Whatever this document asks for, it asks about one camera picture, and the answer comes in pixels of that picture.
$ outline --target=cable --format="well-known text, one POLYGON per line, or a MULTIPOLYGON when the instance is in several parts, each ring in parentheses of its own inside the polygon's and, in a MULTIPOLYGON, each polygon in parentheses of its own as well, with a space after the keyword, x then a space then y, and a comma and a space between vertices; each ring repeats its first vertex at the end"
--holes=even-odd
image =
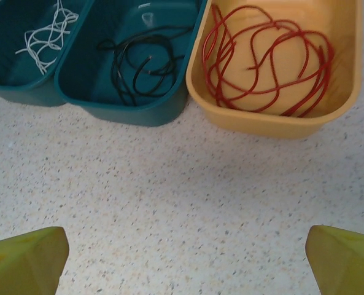
POLYGON ((125 106, 130 105, 125 96, 130 98, 133 106, 138 106, 139 103, 137 102, 137 98, 139 97, 159 98, 169 92, 176 83, 177 61, 184 58, 184 55, 175 56, 171 41, 189 33, 192 29, 192 26, 159 26, 157 28, 134 34, 118 44, 111 39, 105 39, 96 46, 97 50, 113 51, 114 53, 114 59, 110 69, 110 79, 125 106), (172 36, 165 36, 163 34, 156 33, 162 30, 179 30, 180 32, 172 36), (153 56, 148 56, 141 64, 135 65, 130 56, 130 50, 139 45, 155 45, 162 47, 166 51, 168 60, 157 69, 145 68, 145 66, 153 59, 153 56), (122 70, 122 64, 124 61, 126 61, 126 64, 136 71, 131 85, 127 83, 123 75, 123 73, 125 73, 125 71, 122 70), (158 77, 158 82, 149 90, 140 90, 137 86, 137 80, 141 75, 158 77), (171 86, 167 91, 158 93, 159 88, 163 85, 163 82, 167 77, 171 77, 172 79, 171 86))
POLYGON ((65 9, 61 0, 57 0, 54 6, 56 6, 56 11, 53 14, 52 24, 37 30, 25 32, 26 48, 15 52, 15 54, 28 52, 31 58, 36 62, 36 66, 39 68, 42 75, 44 75, 47 72, 47 69, 56 62, 56 58, 50 62, 44 62, 41 61, 39 57, 40 53, 46 48, 60 51, 64 46, 64 35, 70 33, 70 31, 67 30, 67 26, 71 23, 75 23, 79 17, 78 14, 75 14, 70 10, 65 9), (60 14, 63 14, 62 21, 58 21, 60 14), (36 37, 37 34, 44 31, 49 32, 48 39, 46 41, 40 40, 36 37), (52 39, 54 33, 58 33, 58 35, 52 39), (42 46, 37 51, 35 51, 33 47, 38 47, 39 45, 42 46))
POLYGON ((241 111, 250 111, 250 112, 263 112, 266 109, 270 108, 272 105, 274 105, 281 94, 281 90, 290 87, 296 84, 300 84, 303 82, 306 82, 311 79, 316 79, 313 88, 311 91, 296 105, 292 106, 291 108, 288 108, 286 111, 284 111, 281 115, 282 116, 292 116, 294 115, 297 110, 299 110, 304 104, 306 104, 309 100, 314 98, 319 92, 319 96, 313 102, 313 104, 302 114, 300 114, 298 117, 304 117, 309 112, 311 112, 322 100, 323 96, 325 95, 325 92, 328 88, 328 83, 331 76, 331 63, 334 59, 335 51, 333 46, 330 44, 328 38, 318 31, 311 31, 311 30, 302 30, 301 27, 291 20, 286 19, 280 19, 280 20, 274 20, 272 16, 270 16, 269 13, 267 13, 265 10, 263 10, 261 7, 258 6, 251 6, 251 5, 244 5, 235 8, 232 10, 229 14, 227 14, 225 17, 221 14, 221 11, 219 7, 215 4, 211 6, 212 14, 215 22, 215 26, 209 34, 207 35, 207 38, 204 40, 204 45, 202 49, 202 61, 203 61, 203 68, 206 76, 206 85, 209 90, 209 93, 216 99, 216 103, 218 106, 224 106, 226 108, 230 109, 237 109, 241 111), (238 31, 236 34, 231 35, 228 26, 227 26, 227 20, 231 18, 232 15, 234 15, 236 12, 243 10, 243 9, 254 9, 261 12, 268 20, 267 22, 259 23, 247 28, 244 28, 240 31, 238 31), (218 44, 219 39, 219 29, 223 26, 224 32, 223 36, 220 41, 219 49, 215 55, 215 62, 213 65, 208 65, 209 59, 211 55, 214 53, 214 49, 216 44, 218 44), (255 51, 254 47, 254 40, 255 38, 261 34, 262 32, 266 30, 287 30, 286 33, 280 35, 272 44, 272 46, 265 52, 262 59, 260 61, 257 60, 257 53, 255 51), (255 79, 253 82, 253 85, 250 89, 244 89, 242 87, 239 87, 229 81, 228 79, 224 78, 224 74, 233 58, 235 46, 236 46, 236 38, 240 35, 253 31, 253 34, 250 38, 250 51, 252 53, 254 66, 247 68, 246 71, 255 71, 255 79), (323 40, 323 43, 326 47, 326 54, 324 53, 323 47, 316 46, 312 43, 310 40, 311 36, 319 37, 321 40, 323 40), (294 38, 300 38, 304 43, 304 50, 305 50, 305 61, 303 64, 303 67, 296 79, 295 82, 289 82, 285 84, 280 84, 276 72, 276 67, 274 64, 274 51, 277 46, 280 44, 294 39, 294 38), (308 67, 309 59, 311 57, 311 53, 315 53, 319 60, 319 69, 309 75, 308 77, 304 77, 304 72, 306 71, 306 68, 308 67), (270 67, 271 72, 273 75, 273 81, 274 81, 274 87, 271 89, 261 90, 258 91, 255 88, 258 85, 258 81, 260 78, 260 68, 264 64, 264 62, 269 58, 270 61, 270 67), (214 82, 212 80, 213 72, 216 73, 217 81, 214 82), (240 95, 237 95, 235 97, 227 98, 225 97, 223 93, 223 85, 226 85, 227 87, 231 87, 239 92, 241 92, 240 95), (233 102, 240 100, 241 98, 245 98, 248 95, 263 95, 268 93, 274 93, 273 99, 265 106, 262 106, 258 109, 254 110, 245 110, 237 107, 233 102))

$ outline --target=white speckled surface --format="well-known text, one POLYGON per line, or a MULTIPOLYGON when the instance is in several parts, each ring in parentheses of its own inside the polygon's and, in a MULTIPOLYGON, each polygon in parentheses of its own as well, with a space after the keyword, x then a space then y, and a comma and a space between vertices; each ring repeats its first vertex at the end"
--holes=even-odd
POLYGON ((364 233, 364 82, 301 141, 219 130, 192 102, 142 128, 0 99, 0 239, 63 226, 58 295, 318 295, 314 224, 364 233))

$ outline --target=black cable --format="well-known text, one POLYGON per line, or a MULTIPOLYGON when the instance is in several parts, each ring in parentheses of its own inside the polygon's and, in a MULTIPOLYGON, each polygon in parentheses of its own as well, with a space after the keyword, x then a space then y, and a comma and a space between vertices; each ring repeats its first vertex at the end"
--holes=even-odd
POLYGON ((192 26, 159 26, 157 28, 134 34, 122 42, 119 42, 118 44, 116 44, 111 39, 105 39, 97 45, 97 50, 114 52, 114 60, 111 66, 110 79, 125 106, 129 105, 125 99, 125 96, 130 98, 133 106, 137 106, 138 97, 159 98, 168 93, 168 91, 176 83, 177 61, 184 58, 184 55, 175 56, 171 41, 189 33, 192 31, 192 29, 192 26), (153 34, 154 32, 161 30, 181 30, 181 32, 172 36, 153 34), (133 47, 138 45, 157 45, 164 48, 168 56, 168 61, 158 69, 148 70, 145 69, 145 66, 152 59, 152 57, 149 56, 140 65, 135 65, 130 58, 129 52, 133 47), (130 67, 136 70, 131 87, 129 87, 126 79, 123 76, 122 63, 124 60, 130 67), (139 90, 137 87, 137 80, 138 77, 143 74, 159 77, 159 81, 150 90, 139 90), (169 90, 163 93, 156 93, 161 87, 164 79, 168 76, 171 76, 172 78, 172 84, 169 90))

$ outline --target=plastic tray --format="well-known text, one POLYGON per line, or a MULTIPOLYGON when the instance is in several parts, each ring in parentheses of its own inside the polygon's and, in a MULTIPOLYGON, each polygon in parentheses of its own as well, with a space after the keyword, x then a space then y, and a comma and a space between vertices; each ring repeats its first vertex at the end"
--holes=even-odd
MULTIPOLYGON (((343 0, 251 0, 243 2, 243 4, 262 7, 276 19, 287 18, 294 20, 305 30, 321 31, 329 37, 333 44, 336 55, 333 60, 332 77, 328 91, 322 102, 305 118, 278 116, 271 114, 270 111, 267 113, 238 111, 216 105, 215 100, 207 91, 201 60, 204 40, 214 27, 214 19, 211 13, 212 4, 217 4, 223 15, 242 5, 240 1, 208 0, 192 57, 188 64, 186 74, 188 91, 202 107, 210 122, 228 130, 255 135, 276 138, 303 138, 318 131, 327 122, 344 114, 357 101, 362 83, 363 1, 349 0, 346 5, 344 5, 343 0)), ((258 16, 239 13, 236 20, 231 23, 231 30, 239 31, 251 25, 253 17, 258 16)), ((237 42, 239 42, 239 45, 244 44, 241 38, 237 42)), ((260 42, 262 44, 256 44, 255 48, 258 50, 260 48, 264 50, 265 48, 266 51, 268 45, 263 44, 265 40, 260 42)), ((277 54, 289 55, 288 50, 293 50, 286 46, 281 48, 278 49, 279 52, 276 51, 275 58, 278 56, 277 54)), ((235 62, 227 70, 228 78, 231 76, 233 81, 243 79, 241 69, 246 56, 244 52, 243 56, 240 55, 234 58, 235 62)), ((300 69, 299 65, 290 63, 284 65, 283 60, 278 61, 280 64, 283 62, 283 66, 276 67, 280 73, 293 71, 296 68, 300 69)), ((283 96, 279 98, 279 101, 290 103, 297 100, 300 97, 297 91, 303 91, 303 89, 298 89, 296 92, 288 91, 285 94, 285 99, 283 96)), ((244 103, 245 106, 250 104, 250 107, 254 108, 255 102, 254 100, 246 100, 244 103)))
MULTIPOLYGON (((95 1, 56 71, 56 88, 68 103, 102 120, 143 126, 174 120, 187 102, 185 71, 205 4, 206 0, 95 1), (137 99, 137 106, 124 105, 110 80, 114 54, 99 52, 96 46, 104 39, 120 42, 132 34, 165 25, 194 26, 190 34, 172 41, 175 55, 185 55, 178 63, 176 83, 161 98, 142 97, 137 99)), ((131 59, 142 58, 139 54, 147 53, 137 50, 131 59)))
MULTIPOLYGON (((64 8, 80 15, 79 20, 69 25, 73 30, 81 21, 87 0, 63 0, 64 8)), ((58 106, 65 102, 53 86, 53 75, 57 62, 43 76, 35 61, 27 52, 16 55, 25 48, 26 31, 49 25, 53 20, 56 0, 2 0, 0 2, 0 97, 16 103, 38 106, 58 106)), ((65 35, 65 45, 69 36, 65 35)), ((59 51, 44 51, 44 60, 60 59, 59 51)))

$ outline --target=yellow plastic tray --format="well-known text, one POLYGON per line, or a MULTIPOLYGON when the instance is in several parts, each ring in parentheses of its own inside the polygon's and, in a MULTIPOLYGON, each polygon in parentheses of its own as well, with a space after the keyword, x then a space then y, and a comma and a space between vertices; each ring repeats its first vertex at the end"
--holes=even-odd
MULTIPOLYGON (((230 19, 228 27, 231 33, 239 31, 257 23, 257 17, 260 16, 257 13, 254 15, 254 12, 244 15, 238 13, 234 19, 230 19)), ((236 49, 233 62, 228 67, 227 78, 232 79, 238 85, 243 85, 243 83, 250 85, 249 77, 245 76, 241 70, 252 64, 246 60, 249 58, 249 53, 246 52, 250 50, 250 37, 247 36, 244 40, 241 36, 237 42, 236 47, 239 47, 239 50, 236 49)), ((256 45, 258 53, 260 53, 260 49, 261 53, 267 50, 268 45, 264 43, 265 41, 256 45)), ((276 138, 304 138, 318 131, 324 124, 343 115, 357 101, 362 84, 362 44, 363 0, 208 0, 188 64, 186 83, 190 95, 202 107, 208 120, 221 128, 276 138), (304 118, 277 115, 290 104, 295 104, 300 100, 302 92, 306 91, 306 86, 290 88, 282 92, 279 103, 265 113, 238 111, 216 105, 215 100, 207 91, 202 64, 204 40, 214 27, 212 4, 217 4, 223 15, 241 5, 260 6, 276 19, 291 19, 300 24, 304 30, 321 31, 328 36, 335 48, 335 59, 329 88, 313 112, 304 118)), ((275 61, 279 77, 282 73, 300 71, 299 63, 289 62, 289 58, 291 57, 292 60, 292 54, 295 54, 297 46, 302 46, 301 52, 303 53, 304 48, 301 43, 290 43, 288 46, 279 48, 279 55, 282 57, 275 61)), ((243 109, 254 109, 259 107, 257 103, 262 103, 262 101, 244 98, 239 106, 243 109)))

